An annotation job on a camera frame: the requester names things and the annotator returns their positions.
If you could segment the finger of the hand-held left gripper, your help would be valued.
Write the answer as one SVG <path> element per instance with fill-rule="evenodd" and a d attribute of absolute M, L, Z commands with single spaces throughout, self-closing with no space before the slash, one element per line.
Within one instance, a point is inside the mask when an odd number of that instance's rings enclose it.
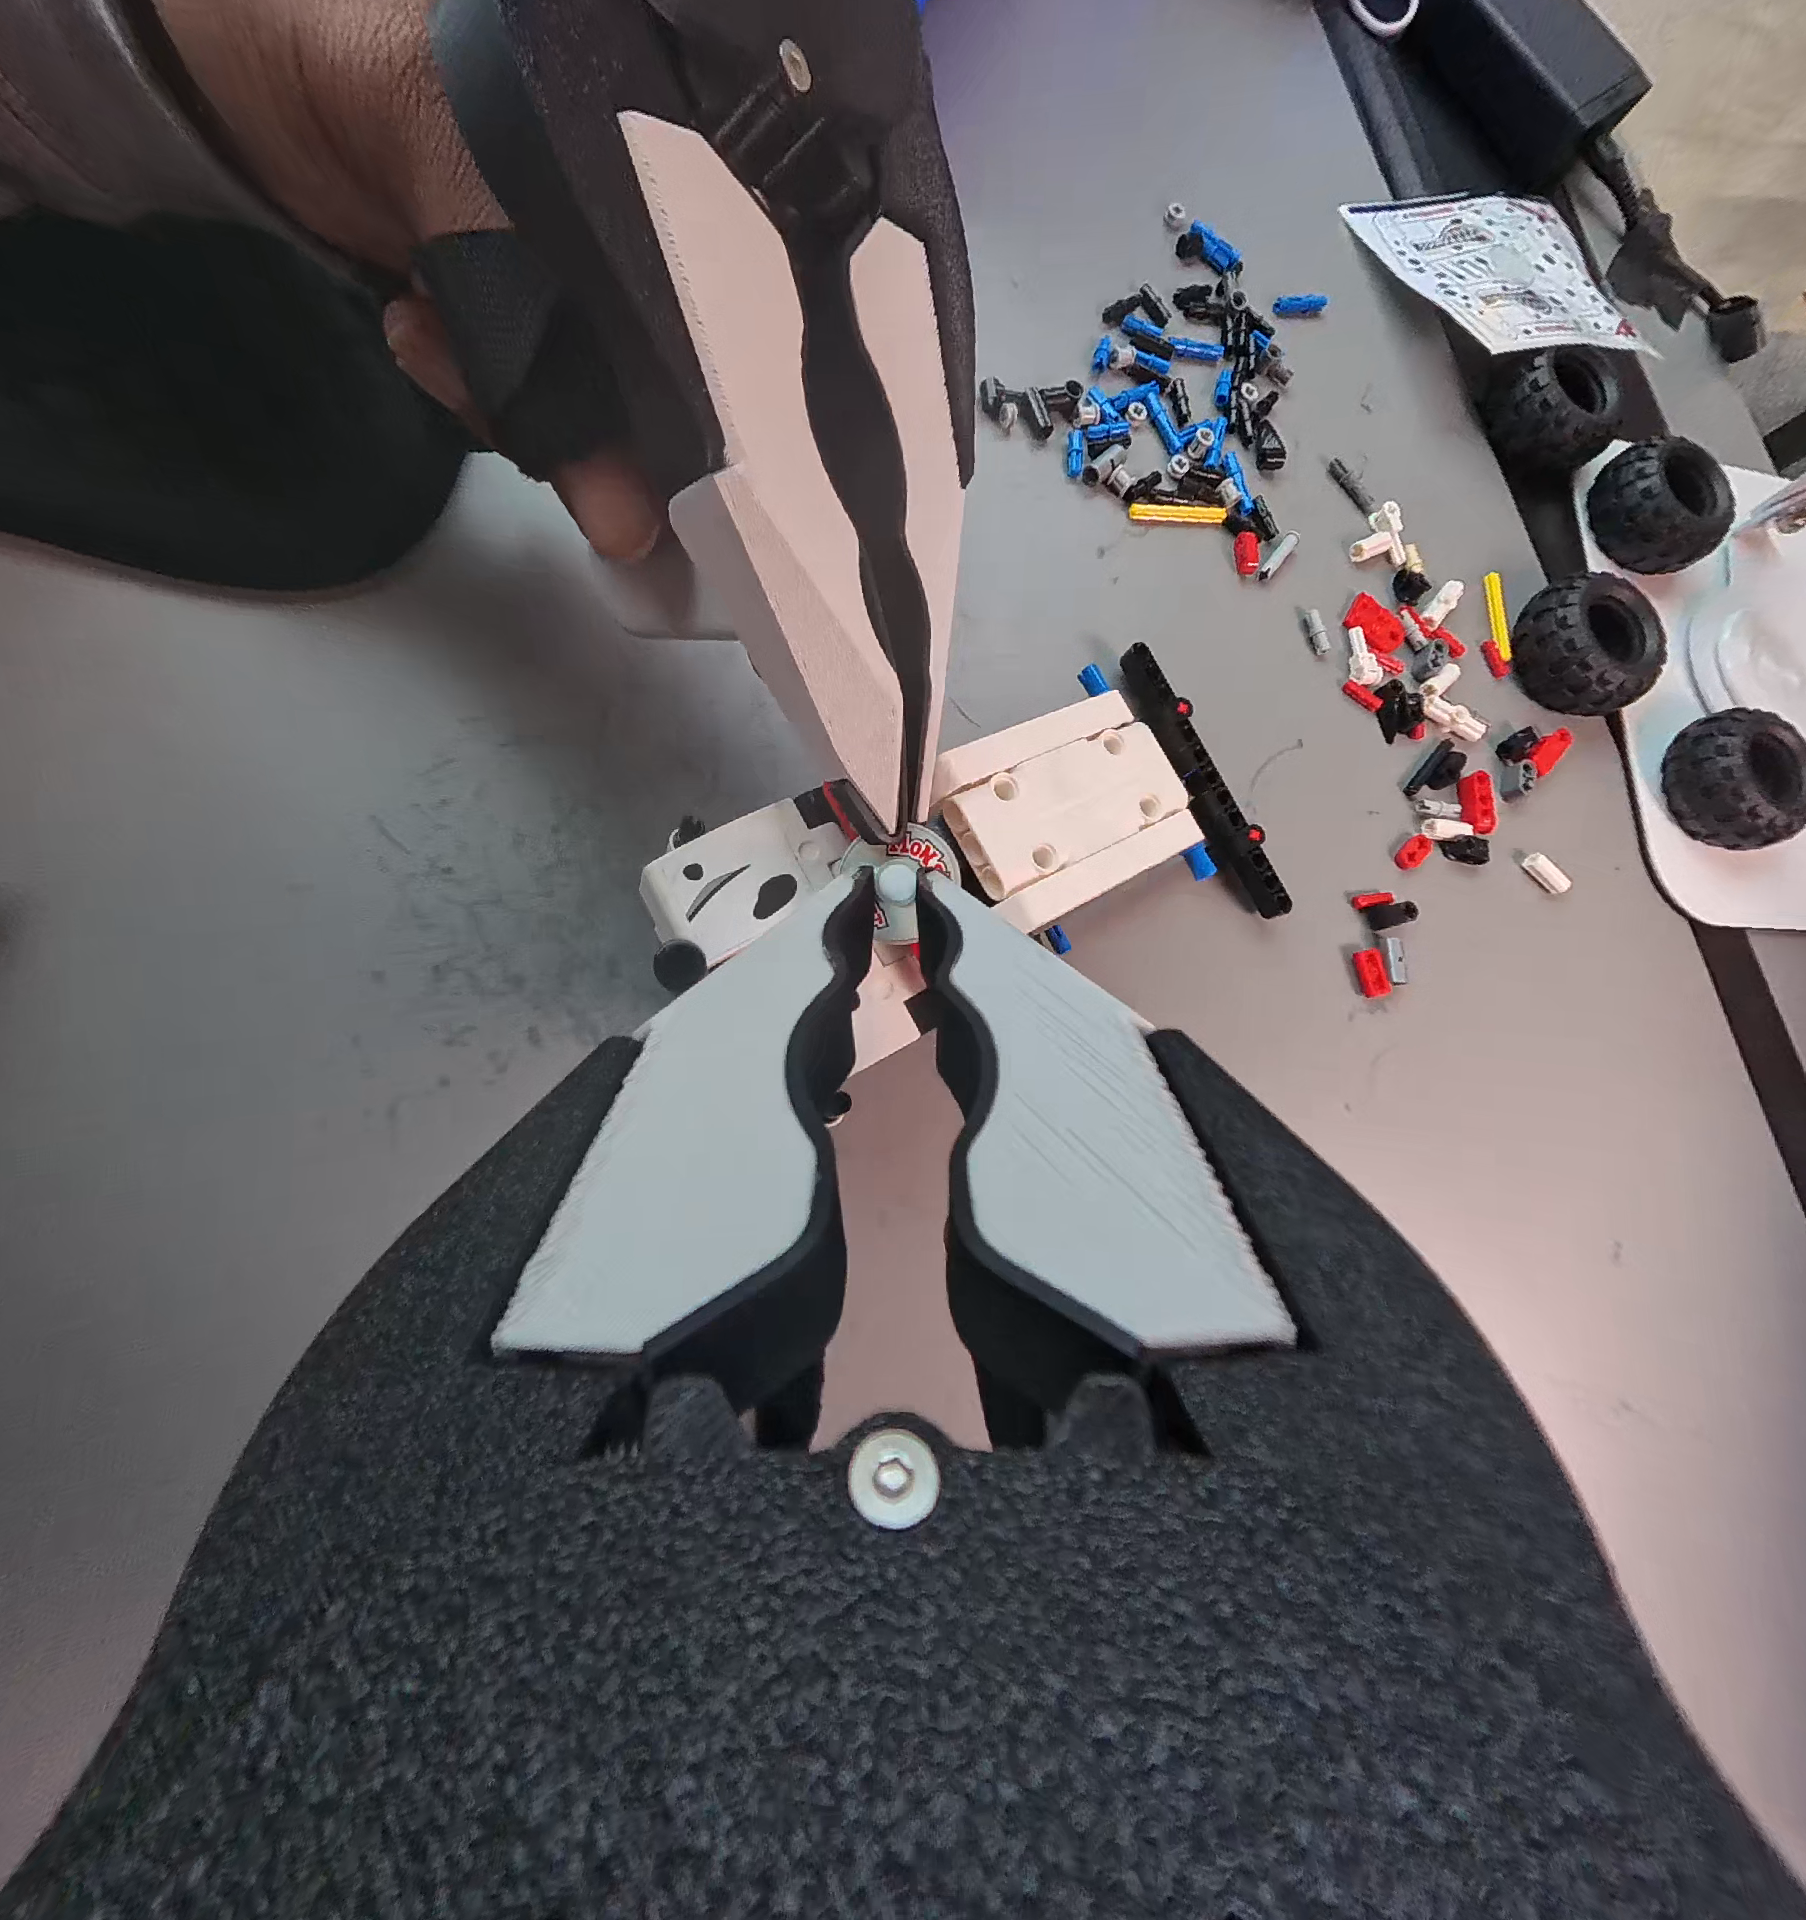
<path fill-rule="evenodd" d="M 938 767 L 964 487 L 940 356 L 934 292 L 922 241 L 889 217 L 880 217 L 851 257 L 849 285 L 867 357 L 882 381 L 898 439 L 905 539 L 927 612 L 927 688 L 920 745 L 905 756 L 905 768 L 913 777 L 911 817 L 918 819 L 929 803 Z"/>
<path fill-rule="evenodd" d="M 782 714 L 891 830 L 900 690 L 814 443 L 783 241 L 696 130 L 640 110 L 618 127 L 720 430 L 713 474 L 673 497 L 671 523 Z"/>

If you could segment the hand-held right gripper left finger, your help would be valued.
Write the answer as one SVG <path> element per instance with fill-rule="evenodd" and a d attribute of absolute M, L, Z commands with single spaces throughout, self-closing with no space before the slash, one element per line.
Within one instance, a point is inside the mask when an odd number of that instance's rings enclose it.
<path fill-rule="evenodd" d="M 871 876 L 838 876 L 640 1028 L 492 1357 L 640 1401 L 703 1376 L 760 1443 L 813 1443 L 847 1274 L 827 1119 L 873 939 Z"/>

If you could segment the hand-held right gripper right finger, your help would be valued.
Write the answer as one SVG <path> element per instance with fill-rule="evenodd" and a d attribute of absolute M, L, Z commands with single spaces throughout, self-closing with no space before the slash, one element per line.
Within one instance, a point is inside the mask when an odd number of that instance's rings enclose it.
<path fill-rule="evenodd" d="M 1153 1028 L 956 883 L 916 892 L 938 996 L 949 1157 L 947 1299 L 993 1447 L 1040 1447 L 1115 1376 L 1176 1432 L 1167 1370 L 1291 1352 L 1265 1270 Z"/>

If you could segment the white black toy truck chassis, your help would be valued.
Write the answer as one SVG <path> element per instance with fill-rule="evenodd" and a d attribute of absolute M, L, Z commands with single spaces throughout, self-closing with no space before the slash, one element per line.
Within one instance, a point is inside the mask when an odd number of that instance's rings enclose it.
<path fill-rule="evenodd" d="M 878 872 L 865 983 L 853 1016 L 856 1067 L 934 1021 L 905 881 L 962 883 L 1011 928 L 1056 954 L 1062 919 L 1133 876 L 1180 857 L 1225 876 L 1264 919 L 1293 899 L 1196 732 L 1193 705 L 1145 643 L 1122 652 L 1120 685 L 1082 667 L 1085 696 L 938 756 L 927 812 L 867 837 L 845 783 L 811 787 L 723 825 L 687 816 L 640 876 L 656 934 L 653 972 L 669 994 L 736 957 L 840 872 Z"/>

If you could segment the white sticker sheet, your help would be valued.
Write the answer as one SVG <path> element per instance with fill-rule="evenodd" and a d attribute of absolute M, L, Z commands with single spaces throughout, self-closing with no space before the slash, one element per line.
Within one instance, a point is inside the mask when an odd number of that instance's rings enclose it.
<path fill-rule="evenodd" d="M 1564 345 L 1658 356 L 1544 199 L 1427 196 L 1347 203 L 1340 217 L 1378 265 L 1491 356 Z"/>

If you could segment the grey desk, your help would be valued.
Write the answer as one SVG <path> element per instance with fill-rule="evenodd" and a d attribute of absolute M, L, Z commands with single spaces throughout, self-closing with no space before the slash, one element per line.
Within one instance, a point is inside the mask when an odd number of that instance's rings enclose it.
<path fill-rule="evenodd" d="M 1147 637 L 1295 914 L 1155 872 L 1076 965 L 1191 1032 L 1429 1261 L 1586 1501 L 1662 1681 L 1806 1885 L 1806 1217 L 1704 956 L 1582 727 L 1489 867 L 1413 885 L 1362 1003 L 1391 757 L 1296 632 L 1322 454 L 1467 576 L 1531 543 L 1446 345 L 1347 236 L 1376 187 L 1305 3 L 931 10 L 991 370 L 1078 365 L 1173 196 L 1300 327 L 1298 583 L 1235 588 L 982 434 L 953 732 Z M 91 1761 L 243 1443 L 376 1256 L 651 1012 L 634 867 L 811 779 L 738 648 L 622 632 L 478 457 L 383 579 L 303 603 L 0 537 L 0 1885 Z"/>

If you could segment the person's left hand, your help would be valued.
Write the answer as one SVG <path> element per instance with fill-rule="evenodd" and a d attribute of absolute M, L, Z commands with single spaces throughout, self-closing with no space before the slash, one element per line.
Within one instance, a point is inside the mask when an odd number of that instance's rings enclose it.
<path fill-rule="evenodd" d="M 352 263 L 396 272 L 429 239 L 509 225 L 458 136 L 429 3 L 158 1 L 154 10 L 245 177 Z M 387 299 L 383 327 L 403 374 L 487 439 L 452 339 L 412 274 Z M 620 448 L 563 461 L 547 483 L 605 561 L 642 561 L 665 534 L 665 505 Z"/>

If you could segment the pile of blue black pins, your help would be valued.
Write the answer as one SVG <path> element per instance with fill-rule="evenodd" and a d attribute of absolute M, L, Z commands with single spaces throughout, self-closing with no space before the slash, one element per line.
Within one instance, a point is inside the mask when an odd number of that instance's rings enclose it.
<path fill-rule="evenodd" d="M 1178 281 L 1138 279 L 1111 299 L 1080 376 L 1024 385 L 980 377 L 978 410 L 1002 434 L 1053 445 L 1067 483 L 1124 514 L 1138 497 L 1229 508 L 1227 527 L 1187 527 L 1220 534 L 1235 576 L 1267 583 L 1300 543 L 1267 494 L 1291 457 L 1276 419 L 1295 381 L 1284 328 L 1318 321 L 1329 297 L 1258 299 L 1222 227 L 1178 201 L 1162 225 Z"/>

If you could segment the pile of red white parts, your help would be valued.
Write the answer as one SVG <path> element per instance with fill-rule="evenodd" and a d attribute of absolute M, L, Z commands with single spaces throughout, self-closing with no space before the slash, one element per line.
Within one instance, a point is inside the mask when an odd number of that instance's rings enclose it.
<path fill-rule="evenodd" d="M 1371 587 L 1351 590 L 1338 621 L 1316 610 L 1300 617 L 1322 657 L 1340 665 L 1340 694 L 1400 754 L 1393 792 L 1400 799 L 1389 843 L 1395 885 L 1347 894 L 1358 941 L 1347 950 L 1353 990 L 1382 1001 L 1409 983 L 1407 932 L 1420 899 L 1405 885 L 1424 872 L 1484 872 L 1498 852 L 1506 812 L 1567 754 L 1564 727 L 1504 725 L 1486 707 L 1493 690 L 1513 688 L 1486 659 L 1489 637 L 1484 574 L 1436 577 L 1422 563 L 1404 507 L 1373 488 L 1347 457 L 1325 459 L 1329 483 L 1362 519 L 1347 545 L 1347 563 L 1375 570 Z"/>

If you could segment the black toy tyre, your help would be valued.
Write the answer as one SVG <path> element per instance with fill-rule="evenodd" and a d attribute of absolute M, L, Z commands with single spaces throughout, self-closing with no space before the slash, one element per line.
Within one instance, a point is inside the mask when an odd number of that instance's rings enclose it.
<path fill-rule="evenodd" d="M 1760 707 L 1706 714 L 1671 737 L 1660 792 L 1691 841 L 1731 852 L 1784 845 L 1806 828 L 1806 737 Z"/>
<path fill-rule="evenodd" d="M 1586 345 L 1518 354 L 1493 370 L 1480 416 L 1502 461 L 1536 474 L 1573 472 L 1620 437 L 1616 361 Z"/>
<path fill-rule="evenodd" d="M 1664 436 L 1626 445 L 1586 494 L 1589 537 L 1626 572 L 1664 577 L 1706 561 L 1737 516 L 1727 470 L 1704 445 Z"/>
<path fill-rule="evenodd" d="M 1633 707 L 1667 661 L 1656 607 L 1606 568 L 1540 587 L 1515 614 L 1509 639 L 1522 692 L 1567 716 L 1607 717 Z"/>

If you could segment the black adapter box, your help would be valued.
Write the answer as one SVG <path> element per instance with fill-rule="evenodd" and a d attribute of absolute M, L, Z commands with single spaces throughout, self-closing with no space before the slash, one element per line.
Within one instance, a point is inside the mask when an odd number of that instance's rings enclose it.
<path fill-rule="evenodd" d="M 1556 185 L 1651 90 L 1587 1 L 1420 1 L 1400 43 L 1524 192 Z"/>

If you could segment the white book stand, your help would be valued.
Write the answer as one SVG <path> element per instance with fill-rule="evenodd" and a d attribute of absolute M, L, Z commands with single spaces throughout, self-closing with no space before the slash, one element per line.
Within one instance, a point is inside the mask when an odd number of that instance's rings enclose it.
<path fill-rule="evenodd" d="M 1806 743 L 1806 470 L 1724 467 L 1722 543 L 1673 574 L 1635 576 L 1664 630 L 1658 683 L 1620 712 L 1624 772 L 1658 892 L 1706 925 L 1806 932 L 1806 825 L 1757 850 L 1709 847 L 1676 823 L 1662 759 L 1687 723 L 1729 707 L 1780 716 Z"/>

